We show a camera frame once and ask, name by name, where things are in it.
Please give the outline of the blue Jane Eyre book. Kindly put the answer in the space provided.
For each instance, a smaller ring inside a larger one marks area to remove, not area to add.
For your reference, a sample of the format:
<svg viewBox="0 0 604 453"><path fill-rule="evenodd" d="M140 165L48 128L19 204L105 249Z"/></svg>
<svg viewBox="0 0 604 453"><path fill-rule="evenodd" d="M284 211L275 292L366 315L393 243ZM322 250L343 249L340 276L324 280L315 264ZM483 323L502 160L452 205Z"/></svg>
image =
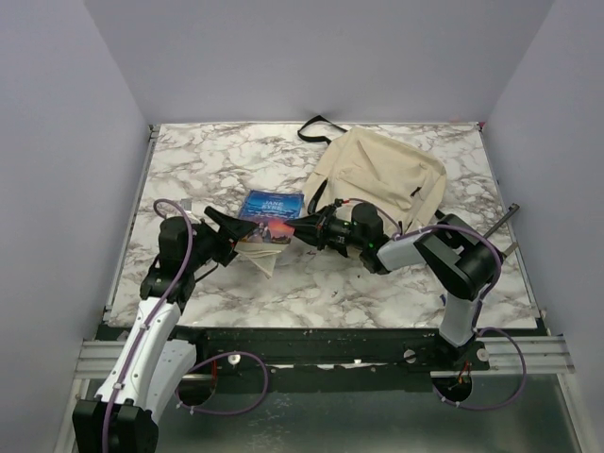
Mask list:
<svg viewBox="0 0 604 453"><path fill-rule="evenodd" d="M302 193L251 191L243 202L239 219L257 225L237 243L235 250L270 278L274 273L277 257L293 237L294 230L285 222L296 219L303 207Z"/></svg>

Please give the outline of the cream canvas backpack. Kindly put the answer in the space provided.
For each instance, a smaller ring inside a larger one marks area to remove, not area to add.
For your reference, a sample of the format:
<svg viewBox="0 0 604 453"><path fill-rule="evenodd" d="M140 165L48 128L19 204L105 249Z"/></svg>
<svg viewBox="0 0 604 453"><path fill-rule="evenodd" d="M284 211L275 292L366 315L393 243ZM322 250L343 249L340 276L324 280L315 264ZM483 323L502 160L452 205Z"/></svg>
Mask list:
<svg viewBox="0 0 604 453"><path fill-rule="evenodd" d="M362 127L342 128L336 139L299 130L306 143L325 143L304 187L307 215L342 199L337 216L347 220L355 204L377 206L392 236L425 226L445 195L445 165L417 147Z"/></svg>

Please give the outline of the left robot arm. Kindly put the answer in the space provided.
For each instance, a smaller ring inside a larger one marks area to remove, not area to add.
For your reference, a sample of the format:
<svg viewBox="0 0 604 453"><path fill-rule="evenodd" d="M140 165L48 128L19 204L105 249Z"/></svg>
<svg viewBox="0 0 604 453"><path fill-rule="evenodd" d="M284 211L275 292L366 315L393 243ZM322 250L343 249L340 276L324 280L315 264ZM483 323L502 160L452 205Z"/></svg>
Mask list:
<svg viewBox="0 0 604 453"><path fill-rule="evenodd" d="M196 272L209 262L227 266L235 246L255 223L205 210L213 221L193 223L185 210L163 216L159 252L140 287L141 301L122 351L91 399L72 415L81 452L153 452L159 420L186 372L202 371L209 350L196 340L171 334L196 285Z"/></svg>

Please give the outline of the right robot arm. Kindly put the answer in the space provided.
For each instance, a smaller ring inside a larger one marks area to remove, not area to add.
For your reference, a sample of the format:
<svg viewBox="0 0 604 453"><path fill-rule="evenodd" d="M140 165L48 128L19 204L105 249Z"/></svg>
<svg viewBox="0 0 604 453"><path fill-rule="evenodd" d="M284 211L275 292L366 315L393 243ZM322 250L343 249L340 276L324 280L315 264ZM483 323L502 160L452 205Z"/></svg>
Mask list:
<svg viewBox="0 0 604 453"><path fill-rule="evenodd" d="M297 239L318 250L327 247L347 257L350 248L357 249L372 274L426 265L445 289L445 314L439 326L443 341L434 346L434 358L444 369L458 368L468 359L466 345L475 336L486 295L500 278L504 254L453 214L440 215L434 225L389 236L377 206L359 202L345 220L337 216L344 204L338 199L285 224Z"/></svg>

